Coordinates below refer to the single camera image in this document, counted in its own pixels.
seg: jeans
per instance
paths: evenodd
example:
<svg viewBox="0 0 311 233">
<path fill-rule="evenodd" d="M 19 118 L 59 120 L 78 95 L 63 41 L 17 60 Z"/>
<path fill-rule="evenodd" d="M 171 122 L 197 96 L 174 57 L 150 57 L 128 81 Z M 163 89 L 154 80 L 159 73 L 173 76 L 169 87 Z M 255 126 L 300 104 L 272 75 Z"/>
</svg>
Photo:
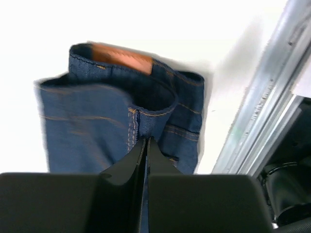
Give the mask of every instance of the jeans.
<svg viewBox="0 0 311 233">
<path fill-rule="evenodd" d="M 140 137 L 192 174 L 202 126 L 204 79 L 148 56 L 100 44 L 70 48 L 69 72 L 38 85 L 50 172 L 99 173 Z M 146 202 L 142 230 L 147 231 Z"/>
</svg>

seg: seam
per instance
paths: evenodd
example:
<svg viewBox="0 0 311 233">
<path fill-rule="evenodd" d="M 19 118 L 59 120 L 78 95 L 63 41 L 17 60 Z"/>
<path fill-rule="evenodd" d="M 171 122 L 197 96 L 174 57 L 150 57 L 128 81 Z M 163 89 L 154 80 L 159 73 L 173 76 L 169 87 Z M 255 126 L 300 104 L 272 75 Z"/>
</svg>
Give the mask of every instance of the seam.
<svg viewBox="0 0 311 233">
<path fill-rule="evenodd" d="M 129 123 L 129 135 L 128 135 L 128 144 L 129 144 L 129 151 L 131 150 L 131 148 L 132 148 L 132 127 L 133 127 L 133 125 L 132 125 L 132 116 L 131 116 L 131 114 L 129 115 L 129 121 L 130 121 L 130 123 Z"/>
<path fill-rule="evenodd" d="M 41 116 L 45 119 L 48 119 L 48 120 L 69 120 L 68 118 L 63 118 L 63 117 L 56 117 L 56 116 Z M 117 120 L 114 120 L 114 119 L 111 119 L 111 118 L 107 118 L 107 117 L 103 117 L 103 116 L 71 116 L 72 118 L 75 118 L 75 119 L 78 119 L 78 120 L 108 120 L 108 121 L 111 121 L 115 124 L 118 124 L 119 126 L 125 128 L 125 126 L 117 121 Z"/>
<path fill-rule="evenodd" d="M 132 117 L 132 119 L 133 119 L 133 127 L 134 127 L 134 130 L 133 130 L 133 136 L 132 136 L 132 146 L 135 144 L 135 129 L 136 129 L 136 126 L 135 126 L 135 119 L 134 119 L 134 117 L 135 117 L 135 113 L 133 113 L 133 117 Z"/>
<path fill-rule="evenodd" d="M 106 69 L 106 67 L 104 67 L 104 66 L 96 66 L 96 67 L 98 67 L 100 69 Z"/>
<path fill-rule="evenodd" d="M 80 132 L 80 131 L 69 131 L 69 133 L 71 133 L 71 134 L 76 134 L 76 135 L 86 135 L 86 133 Z"/>
<path fill-rule="evenodd" d="M 192 135 L 192 136 L 199 137 L 199 134 L 198 134 L 198 133 L 191 133 L 191 132 L 188 132 L 188 131 L 186 131 L 186 130 L 184 130 L 184 129 L 181 129 L 181 128 L 179 128 L 179 127 L 176 127 L 176 126 L 174 126 L 174 125 L 166 125 L 165 128 L 176 129 L 176 130 L 179 130 L 179 131 L 184 132 L 184 133 L 186 133 L 186 134 L 190 134 L 190 135 Z"/>
<path fill-rule="evenodd" d="M 168 70 L 166 70 L 166 73 L 169 76 L 169 81 L 171 83 L 171 86 L 172 86 L 173 90 L 176 91 L 175 85 L 173 83 L 173 81 L 174 81 L 174 74 L 172 72 L 168 71 Z"/>
<path fill-rule="evenodd" d="M 52 92 L 56 94 L 69 94 L 69 91 L 64 91 L 64 90 L 59 90 L 59 89 L 53 89 L 53 88 L 43 88 L 39 85 L 36 86 L 38 89 L 47 91 L 47 92 Z"/>
<path fill-rule="evenodd" d="M 97 64 L 96 64 L 95 62 L 86 61 L 86 60 L 81 59 L 81 58 L 79 58 L 79 57 L 77 57 L 77 56 L 75 56 L 75 55 L 72 55 L 72 54 L 70 54 L 69 56 L 72 57 L 72 58 L 74 58 L 74 59 L 77 59 L 77 60 L 79 60 L 79 61 L 81 61 L 81 62 L 88 63 L 88 64 L 90 64 L 90 65 L 92 65 L 92 66 L 97 66 Z M 106 67 L 115 67 L 115 66 L 117 66 L 117 65 L 111 64 L 110 66 L 106 66 Z M 125 70 L 125 71 L 131 71 L 131 72 L 134 72 L 134 73 L 137 73 L 137 74 L 140 74 L 140 75 L 143 74 L 143 73 L 141 73 L 141 72 L 139 72 L 139 71 L 137 71 L 137 70 L 131 69 L 131 68 L 125 68 L 125 67 L 120 67 L 120 66 L 118 66 L 118 69 Z"/>
<path fill-rule="evenodd" d="M 189 107 L 183 105 L 182 103 L 178 103 L 178 105 L 181 105 L 181 106 L 183 106 L 184 108 L 187 108 L 188 110 L 192 111 L 192 112 L 195 113 L 195 114 L 201 114 L 201 113 L 202 113 L 202 112 L 197 112 L 197 111 L 195 111 L 195 110 L 192 110 L 191 108 L 189 108 Z"/>
<path fill-rule="evenodd" d="M 155 65 L 158 65 L 158 66 L 164 68 L 165 70 L 169 71 L 169 70 L 167 69 L 167 67 L 165 67 L 164 65 L 162 65 L 162 64 L 160 64 L 160 63 L 158 63 L 158 62 L 156 62 L 155 60 L 153 60 L 153 63 L 154 63 Z M 203 85 L 204 85 L 204 82 L 202 82 L 202 83 L 194 83 L 194 82 L 191 82 L 191 81 L 185 79 L 185 78 L 182 77 L 180 74 L 176 74 L 176 77 L 178 77 L 179 79 L 181 79 L 181 80 L 183 80 L 184 82 L 186 82 L 186 83 L 188 83 L 188 84 L 190 84 L 190 85 L 193 85 L 193 86 L 203 86 Z"/>
<path fill-rule="evenodd" d="M 133 108 L 129 108 L 128 109 L 131 113 L 136 113 L 136 110 L 137 109 L 133 109 Z M 167 111 L 167 112 L 164 112 L 164 113 L 160 113 L 160 114 L 151 114 L 151 113 L 146 113 L 146 112 L 144 112 L 144 111 L 142 111 L 142 110 L 139 110 L 139 113 L 140 114 L 144 114 L 144 115 L 146 115 L 146 116 L 152 116 L 152 117 L 157 117 L 157 116 L 163 116 L 163 115 L 165 115 L 165 114 L 167 114 L 167 113 L 170 113 L 170 112 L 172 112 L 174 109 L 171 109 L 171 110 L 169 110 L 169 111 Z"/>
<path fill-rule="evenodd" d="M 165 113 L 161 113 L 161 114 L 150 114 L 150 113 L 146 113 L 146 112 L 144 112 L 144 111 L 139 110 L 139 113 L 144 114 L 144 115 L 146 115 L 146 116 L 157 117 L 157 116 L 166 115 L 167 113 L 170 113 L 170 112 L 172 112 L 173 110 L 174 110 L 174 109 L 171 109 L 171 110 L 169 110 L 169 111 L 167 111 L 167 112 L 165 112 Z"/>
<path fill-rule="evenodd" d="M 92 91 L 92 90 L 97 90 L 97 89 L 111 89 L 114 90 L 116 92 L 118 92 L 120 95 L 123 94 L 123 92 L 121 92 L 118 88 L 116 87 L 110 87 L 110 86 L 106 86 L 106 85 L 100 85 L 100 84 L 92 84 L 92 87 L 89 86 L 76 86 L 76 87 L 66 87 L 66 86 L 60 86 L 61 88 L 68 88 L 69 91 L 59 91 L 55 88 L 43 88 L 41 86 L 38 86 L 37 88 L 44 90 L 44 91 L 48 91 L 48 92 L 55 92 L 55 93 L 69 93 L 69 92 L 79 92 L 79 91 Z"/>
<path fill-rule="evenodd" d="M 182 134 L 176 133 L 176 132 L 174 132 L 174 131 L 164 130 L 164 132 L 174 133 L 174 134 L 179 135 L 179 136 L 182 136 L 182 137 L 184 137 L 185 139 L 188 139 L 188 140 L 190 140 L 190 141 L 194 141 L 194 142 L 197 142 L 197 141 L 198 141 L 198 140 L 194 140 L 194 139 L 188 138 L 188 137 L 186 137 L 186 136 L 184 136 L 184 135 L 182 135 Z"/>
<path fill-rule="evenodd" d="M 130 112 L 127 114 L 129 119 L 129 126 L 128 126 L 128 135 L 127 135 L 127 152 L 130 152 L 130 128 L 131 128 L 131 121 L 130 121 Z"/>
</svg>

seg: orange stitching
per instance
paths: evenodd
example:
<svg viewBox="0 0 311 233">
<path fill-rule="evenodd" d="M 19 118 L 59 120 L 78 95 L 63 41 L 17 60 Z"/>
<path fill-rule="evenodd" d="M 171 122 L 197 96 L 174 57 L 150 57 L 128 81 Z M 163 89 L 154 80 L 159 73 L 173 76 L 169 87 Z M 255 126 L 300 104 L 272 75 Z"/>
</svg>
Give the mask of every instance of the orange stitching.
<svg viewBox="0 0 311 233">
<path fill-rule="evenodd" d="M 184 108 L 189 109 L 190 111 L 192 111 L 192 112 L 195 113 L 195 114 L 201 114 L 201 113 L 202 113 L 202 112 L 197 112 L 197 111 L 195 111 L 195 110 L 192 110 L 191 108 L 189 108 L 189 107 L 183 105 L 182 103 L 178 103 L 178 105 L 181 105 L 181 106 L 183 106 Z"/>
<path fill-rule="evenodd" d="M 172 129 L 176 129 L 176 130 L 179 130 L 179 131 L 185 132 L 185 133 L 187 133 L 187 134 L 190 134 L 190 135 L 192 135 L 192 136 L 196 136 L 196 137 L 198 137 L 198 136 L 199 136 L 199 134 L 198 134 L 198 133 L 191 133 L 191 132 L 188 132 L 188 131 L 186 131 L 186 130 L 184 130 L 184 129 L 180 129 L 180 128 L 178 128 L 178 127 L 174 126 L 174 125 L 166 125 L 165 127 L 172 128 Z"/>
<path fill-rule="evenodd" d="M 60 95 L 58 95 L 58 97 L 60 98 L 60 101 L 62 102 L 62 106 L 65 108 L 66 102 L 63 101 L 64 100 L 63 97 Z M 101 156 L 99 155 L 98 150 L 96 150 L 96 146 L 94 146 L 94 142 L 89 133 L 90 129 L 88 127 L 85 127 L 85 122 L 77 119 L 74 116 L 71 116 L 71 113 L 72 113 L 71 111 L 67 112 L 68 120 L 72 123 L 78 123 L 78 125 L 75 124 L 74 127 L 77 128 L 79 131 L 81 131 L 82 134 L 80 134 L 80 137 L 85 141 L 86 147 L 88 147 L 88 150 L 92 152 L 95 159 L 99 161 L 99 164 L 101 164 L 103 168 L 107 168 L 108 167 L 107 164 L 103 160 L 101 160 Z"/>
<path fill-rule="evenodd" d="M 167 113 L 170 113 L 170 112 L 172 112 L 173 110 L 174 110 L 174 109 L 171 109 L 171 110 L 169 110 L 168 112 L 161 113 L 161 114 L 150 114 L 150 113 L 143 112 L 143 111 L 141 111 L 141 110 L 139 111 L 139 113 L 144 114 L 144 115 L 146 115 L 146 116 L 157 117 L 157 116 L 166 115 Z"/>
<path fill-rule="evenodd" d="M 98 67 L 100 69 L 106 69 L 106 67 L 103 67 L 103 66 L 96 66 L 96 67 Z"/>
<path fill-rule="evenodd" d="M 182 137 L 184 137 L 185 139 L 188 139 L 188 140 L 190 140 L 190 141 L 194 141 L 194 142 L 197 142 L 197 141 L 198 141 L 198 140 L 194 140 L 194 139 L 188 138 L 188 137 L 186 137 L 186 136 L 184 136 L 184 135 L 182 135 L 182 134 L 176 133 L 176 132 L 174 132 L 174 131 L 164 130 L 164 132 L 169 132 L 169 133 L 177 134 L 177 135 L 182 136 Z"/>
<path fill-rule="evenodd" d="M 170 76 L 170 77 L 169 77 L 169 80 L 170 80 L 170 83 L 171 83 L 172 88 L 173 88 L 174 90 L 176 90 L 175 85 L 174 85 L 174 83 L 173 83 L 173 81 L 174 81 L 174 74 L 173 74 L 172 72 L 168 71 L 168 70 L 166 71 L 166 73 Z"/>
<path fill-rule="evenodd" d="M 136 110 L 133 109 L 133 108 L 129 108 L 128 110 L 129 110 L 131 113 L 135 113 L 135 111 L 136 111 Z"/>
<path fill-rule="evenodd" d="M 62 117 L 56 117 L 56 116 L 41 116 L 45 119 L 48 119 L 48 120 L 69 120 L 69 119 L 66 119 L 66 118 L 62 118 Z M 107 117 L 103 117 L 103 116 L 73 116 L 73 118 L 75 119 L 78 119 L 78 120 L 109 120 L 115 124 L 118 124 L 120 126 L 122 126 L 123 128 L 125 128 L 125 126 L 117 121 L 117 120 L 114 120 L 114 119 L 111 119 L 111 118 L 107 118 Z"/>
<path fill-rule="evenodd" d="M 158 62 L 156 62 L 156 61 L 154 61 L 154 60 L 153 60 L 153 63 L 154 63 L 155 65 L 158 65 L 158 66 L 164 68 L 165 70 L 168 70 L 164 65 L 162 65 L 162 64 L 160 64 L 160 63 L 158 63 Z M 203 85 L 204 85 L 204 82 L 202 82 L 202 83 L 194 83 L 194 82 L 188 81 L 187 79 L 185 79 L 185 78 L 182 77 L 181 75 L 176 75 L 176 77 L 178 77 L 179 79 L 183 80 L 184 82 L 186 82 L 186 83 L 188 83 L 188 84 L 191 84 L 191 85 L 194 85 L 194 86 L 203 86 Z"/>
<path fill-rule="evenodd" d="M 48 91 L 48 92 L 52 92 L 52 93 L 57 93 L 57 94 L 69 94 L 68 91 L 64 91 L 64 90 L 58 90 L 58 89 L 54 89 L 54 88 L 43 88 L 39 85 L 36 86 L 36 88 L 43 90 L 43 91 Z"/>
<path fill-rule="evenodd" d="M 76 86 L 76 87 L 65 87 L 63 86 L 62 88 L 68 88 L 70 92 L 78 92 L 78 91 L 92 91 L 92 90 L 96 90 L 97 88 L 104 88 L 104 89 L 111 89 L 111 90 L 114 90 L 114 91 L 117 91 L 119 92 L 121 95 L 124 96 L 124 93 L 116 88 L 116 87 L 111 87 L 111 86 L 106 86 L 106 85 L 100 85 L 100 84 L 93 84 L 92 87 L 89 87 L 89 86 Z M 58 91 L 58 90 L 55 90 L 54 88 L 43 88 L 41 86 L 38 86 L 37 88 L 41 89 L 41 90 L 44 90 L 44 91 L 48 91 L 48 92 L 55 92 L 55 93 L 68 93 L 69 91 Z"/>
</svg>

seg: leather patch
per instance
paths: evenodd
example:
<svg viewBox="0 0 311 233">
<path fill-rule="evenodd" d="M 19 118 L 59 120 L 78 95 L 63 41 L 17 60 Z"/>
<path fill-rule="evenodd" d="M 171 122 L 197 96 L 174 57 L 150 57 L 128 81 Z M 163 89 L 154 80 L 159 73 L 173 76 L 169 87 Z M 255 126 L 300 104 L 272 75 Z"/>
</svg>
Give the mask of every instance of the leather patch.
<svg viewBox="0 0 311 233">
<path fill-rule="evenodd" d="M 152 71 L 152 57 L 139 53 L 92 43 L 92 59 L 97 62 L 105 62 L 126 66 L 150 75 Z"/>
</svg>

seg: jeans pocket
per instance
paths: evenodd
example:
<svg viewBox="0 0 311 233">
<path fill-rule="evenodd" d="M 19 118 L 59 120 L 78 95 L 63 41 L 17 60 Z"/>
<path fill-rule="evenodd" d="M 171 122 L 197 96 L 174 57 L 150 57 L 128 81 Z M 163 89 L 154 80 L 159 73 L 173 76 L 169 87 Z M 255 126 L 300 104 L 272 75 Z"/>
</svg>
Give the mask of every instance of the jeans pocket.
<svg viewBox="0 0 311 233">
<path fill-rule="evenodd" d="M 198 162 L 199 134 L 174 125 L 166 125 L 158 142 L 160 150 L 185 174 L 192 174 Z"/>
</svg>

